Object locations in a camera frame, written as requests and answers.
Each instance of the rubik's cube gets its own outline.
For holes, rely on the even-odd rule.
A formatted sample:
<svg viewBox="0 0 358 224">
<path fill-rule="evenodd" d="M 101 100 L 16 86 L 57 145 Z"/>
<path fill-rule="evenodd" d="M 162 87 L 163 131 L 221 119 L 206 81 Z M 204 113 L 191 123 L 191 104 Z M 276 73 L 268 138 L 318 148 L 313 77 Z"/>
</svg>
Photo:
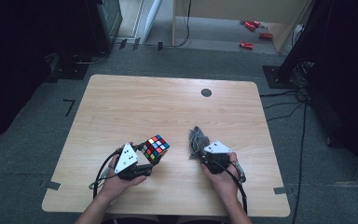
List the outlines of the rubik's cube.
<svg viewBox="0 0 358 224">
<path fill-rule="evenodd" d="M 168 151 L 169 147 L 170 145 L 158 134 L 147 140 L 141 150 L 150 163 L 156 165 Z"/>
</svg>

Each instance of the gray carpet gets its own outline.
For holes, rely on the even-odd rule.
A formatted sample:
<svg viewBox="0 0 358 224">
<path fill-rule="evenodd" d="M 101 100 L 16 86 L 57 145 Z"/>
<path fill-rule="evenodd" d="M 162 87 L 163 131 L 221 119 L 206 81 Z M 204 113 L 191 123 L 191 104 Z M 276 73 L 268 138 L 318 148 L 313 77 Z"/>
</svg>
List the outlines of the gray carpet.
<svg viewBox="0 0 358 224">
<path fill-rule="evenodd" d="M 54 172 L 91 75 L 245 80 L 255 82 L 260 94 L 266 94 L 282 90 L 269 88 L 262 65 L 280 65 L 283 61 L 284 57 L 276 54 L 169 48 L 157 51 L 145 46 L 133 51 L 131 46 L 122 50 L 115 47 L 105 60 L 89 67 L 84 80 L 43 83 L 10 128 L 0 135 L 0 223 L 71 223 L 78 217 L 44 212 L 41 203 L 46 190 L 39 184 Z M 63 99 L 76 100 L 67 117 L 70 103 Z M 279 96 L 262 98 L 262 103 L 269 106 L 295 100 L 294 96 Z M 288 115 L 295 107 L 266 108 L 266 117 Z M 290 223 L 293 218 L 303 109 L 301 106 L 289 118 L 268 122 L 292 214 L 282 218 L 252 217 L 254 223 Z M 312 106 L 307 107 L 303 181 L 296 220 L 358 223 L 358 159 L 345 148 L 325 145 L 324 131 Z"/>
</svg>

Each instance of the floor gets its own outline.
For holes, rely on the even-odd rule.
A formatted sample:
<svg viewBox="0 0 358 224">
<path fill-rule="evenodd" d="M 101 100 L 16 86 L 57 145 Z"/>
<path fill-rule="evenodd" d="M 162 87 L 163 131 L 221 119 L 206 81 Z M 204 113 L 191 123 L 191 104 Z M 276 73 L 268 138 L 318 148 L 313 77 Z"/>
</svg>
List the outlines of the floor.
<svg viewBox="0 0 358 224">
<path fill-rule="evenodd" d="M 141 43 L 146 45 L 157 45 L 162 42 L 164 46 L 172 44 L 172 1 L 162 1 L 154 24 L 148 34 L 145 35 L 145 24 L 147 15 L 152 7 L 153 1 L 150 0 L 121 0 L 121 10 L 123 13 L 123 23 L 118 32 L 117 40 L 127 38 L 132 42 L 137 37 L 141 37 Z M 176 38 L 175 45 L 184 42 L 187 34 L 187 18 L 176 17 Z M 216 20 L 192 18 L 188 20 L 189 39 L 181 48 L 187 49 L 215 49 L 224 51 L 241 51 L 245 53 L 266 53 L 277 54 L 271 40 L 258 38 L 259 33 L 268 32 L 267 28 L 257 28 L 256 32 L 251 32 L 240 21 Z M 294 36 L 301 30 L 297 26 Z M 248 42 L 254 45 L 252 50 L 239 47 L 240 42 Z M 287 55 L 292 48 L 292 40 L 288 39 L 285 47 L 279 52 Z"/>
</svg>

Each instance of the table top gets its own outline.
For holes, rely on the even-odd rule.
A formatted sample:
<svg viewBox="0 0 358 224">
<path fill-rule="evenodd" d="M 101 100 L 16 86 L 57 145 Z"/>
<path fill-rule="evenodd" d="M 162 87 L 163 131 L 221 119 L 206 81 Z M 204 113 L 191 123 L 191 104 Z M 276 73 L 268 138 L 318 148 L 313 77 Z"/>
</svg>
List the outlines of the table top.
<svg viewBox="0 0 358 224">
<path fill-rule="evenodd" d="M 203 96 L 203 89 L 212 95 Z M 43 209 L 83 212 L 103 161 L 126 142 L 140 144 L 160 134 L 169 151 L 152 175 L 113 201 L 107 213 L 226 216 L 200 162 L 189 159 L 189 133 L 196 125 L 211 142 L 219 140 L 238 154 L 249 216 L 289 215 L 286 194 L 274 193 L 283 187 L 282 177 L 253 82 L 108 75 L 89 81 L 51 179 L 61 187 L 47 190 Z"/>
</svg>

